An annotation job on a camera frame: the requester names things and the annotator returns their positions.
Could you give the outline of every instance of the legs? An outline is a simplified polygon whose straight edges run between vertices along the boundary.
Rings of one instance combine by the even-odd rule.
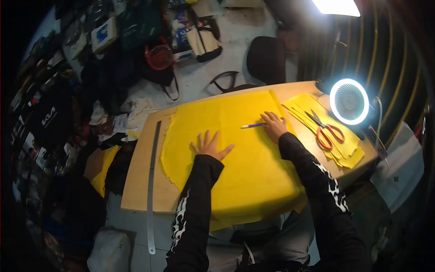
[[[282,230],[264,247],[254,254],[259,261],[285,260],[304,263],[308,259],[308,248],[314,238],[314,223],[310,205],[300,214],[292,212],[285,220]]]
[[[298,261],[305,263],[308,248],[314,238],[314,224],[310,205],[306,205],[300,214],[292,212],[285,220],[282,230],[263,247],[251,248],[255,262]],[[209,239],[207,255],[210,261],[209,272],[233,272],[236,261],[240,263],[244,246]]]

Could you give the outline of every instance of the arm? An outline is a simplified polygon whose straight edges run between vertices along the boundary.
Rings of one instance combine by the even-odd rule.
[[[202,272],[208,269],[206,254],[210,230],[211,197],[213,185],[224,169],[220,162],[234,147],[216,151],[219,133],[209,143],[209,132],[205,142],[199,134],[199,147],[192,146],[196,156],[191,174],[178,200],[173,222],[172,245],[166,254],[167,267],[164,272]]]
[[[370,261],[364,243],[356,234],[345,194],[337,180],[309,153],[302,143],[273,113],[262,115],[264,130],[278,143],[281,157],[289,160],[305,186],[319,249],[319,270],[370,271]]]

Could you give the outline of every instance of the black sleeve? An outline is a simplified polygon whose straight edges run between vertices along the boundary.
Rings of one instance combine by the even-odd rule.
[[[181,192],[172,224],[172,245],[166,254],[164,272],[206,272],[210,230],[210,191],[224,165],[209,155],[197,155],[191,174]]]
[[[370,271],[367,249],[356,233],[337,180],[293,134],[279,138],[279,150],[296,168],[311,206],[321,259],[311,270]]]

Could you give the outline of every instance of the purple pen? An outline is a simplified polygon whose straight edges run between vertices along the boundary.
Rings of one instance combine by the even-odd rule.
[[[262,124],[265,124],[265,123],[259,123],[259,124],[248,124],[248,125],[242,126],[242,128],[259,127],[259,126],[261,126]]]

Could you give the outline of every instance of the hand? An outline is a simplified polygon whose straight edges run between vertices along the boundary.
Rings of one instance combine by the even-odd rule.
[[[202,140],[201,133],[198,135],[198,146],[195,146],[193,142],[191,142],[191,145],[193,149],[195,150],[195,155],[210,155],[214,157],[215,159],[222,161],[222,159],[230,153],[230,151],[234,148],[234,144],[230,144],[222,151],[216,150],[216,145],[218,143],[219,138],[219,131],[216,132],[216,134],[213,136],[213,139],[210,141],[210,131],[205,132],[205,139]]]
[[[266,124],[261,125],[266,132],[266,134],[269,136],[269,138],[274,143],[278,143],[279,138],[286,132],[288,132],[287,129],[287,119],[284,117],[281,117],[281,120],[278,115],[274,112],[265,111],[266,115],[261,114],[261,118],[265,121]]]

